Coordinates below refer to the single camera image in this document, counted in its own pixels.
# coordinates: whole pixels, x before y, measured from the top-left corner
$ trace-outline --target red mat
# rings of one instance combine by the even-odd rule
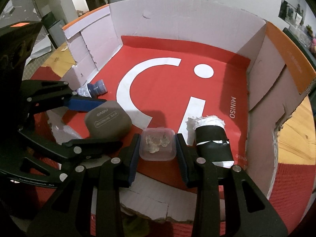
[[[59,77],[50,69],[40,67],[32,79],[58,80]],[[37,116],[37,133],[45,135],[53,140],[47,118]],[[288,165],[279,164],[276,180],[272,190],[270,202],[279,213],[286,224],[289,232],[298,225],[303,216],[309,197],[312,193],[312,186],[315,177],[315,166],[309,165]],[[42,206],[53,193],[53,189],[36,187],[40,206]],[[223,233],[224,223],[221,223],[221,233]],[[150,224],[151,233],[149,237],[189,237],[191,236],[192,226],[185,224],[165,223]]]
[[[123,47],[103,67],[92,83],[103,79],[109,92],[100,98],[117,99],[122,78],[141,62],[154,58],[179,58],[179,66],[159,65],[139,73],[132,81],[130,97],[134,105],[152,117],[148,127],[168,127],[176,133],[183,119],[190,97],[205,100],[203,116],[216,115],[226,123],[225,130],[235,161],[243,166],[247,135],[247,84],[248,58],[210,45],[196,42],[122,37]],[[199,64],[210,65],[214,75],[201,78],[195,74]],[[235,114],[231,113],[232,97],[236,100]],[[83,138],[89,136],[84,123],[86,113],[69,111],[64,122]],[[123,140],[130,144],[134,133],[142,130],[133,126]],[[173,161],[143,161],[138,172],[170,186],[186,190],[176,159]]]

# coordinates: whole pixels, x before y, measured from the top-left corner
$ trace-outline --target black tape cylinder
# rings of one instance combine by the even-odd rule
[[[233,154],[225,130],[220,126],[200,126],[195,130],[196,144],[208,141],[204,144],[197,145],[197,152],[200,157],[207,161],[233,161]]]

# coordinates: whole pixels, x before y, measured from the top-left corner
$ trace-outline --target torn cardboard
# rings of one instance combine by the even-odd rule
[[[89,12],[63,29],[77,62],[63,80],[74,87],[111,60],[122,48],[122,36],[193,41],[249,58],[247,171],[270,196],[277,170],[276,132],[316,77],[303,53],[278,28],[246,11],[206,0],[126,0]],[[124,207],[157,220],[191,220],[192,194],[161,187],[162,197],[157,197],[148,183],[155,180],[142,177],[137,174],[133,186],[121,193]],[[155,204],[161,205],[159,211]]]
[[[44,39],[34,45],[31,55],[25,61],[25,65],[28,65],[32,59],[36,59],[50,51],[52,51],[52,44],[47,35]]]

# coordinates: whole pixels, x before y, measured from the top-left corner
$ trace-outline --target orange cardboard edge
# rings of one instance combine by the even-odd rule
[[[11,27],[23,27],[23,26],[28,25],[28,24],[29,24],[29,22],[21,22],[21,23],[17,23],[15,25],[13,25]]]
[[[271,22],[267,22],[266,35],[282,56],[300,94],[316,78],[312,65],[295,43]]]
[[[71,27],[73,24],[77,23],[79,20],[82,20],[83,18],[89,16],[90,14],[92,14],[92,13],[98,11],[98,10],[101,10],[101,9],[107,7],[107,6],[109,6],[109,5],[108,4],[103,5],[103,6],[99,7],[99,8],[94,9],[93,11],[89,11],[86,14],[83,14],[82,16],[78,17],[77,19],[75,19],[72,22],[69,22],[67,25],[63,26],[62,29],[65,31],[67,28]]]

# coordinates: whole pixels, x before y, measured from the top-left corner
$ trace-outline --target cardboard flap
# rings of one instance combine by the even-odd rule
[[[68,23],[63,27],[64,34],[67,39],[73,37],[76,33],[89,26],[90,24],[96,22],[100,18],[110,14],[109,5],[101,6],[93,11],[82,15],[76,20]]]
[[[271,22],[267,23],[266,34],[284,59],[297,90],[304,93],[316,77],[312,65],[294,42]]]
[[[98,70],[103,68],[121,47],[110,14],[96,20],[80,32]]]
[[[285,62],[266,36],[258,57],[249,73],[249,110],[266,95],[279,77]]]
[[[72,90],[83,86],[89,76],[97,70],[90,54],[86,55],[77,65],[73,65],[62,77],[61,81],[67,81]]]
[[[265,21],[247,11],[207,0],[125,0],[110,4],[117,35],[200,42],[254,63]]]
[[[74,34],[70,39],[66,39],[66,42],[69,51],[77,64],[89,54],[89,50],[80,32]]]
[[[272,191],[276,174],[276,131],[304,97],[298,93],[290,71],[285,67],[273,88],[250,111],[247,158],[251,163],[248,174],[267,196]]]

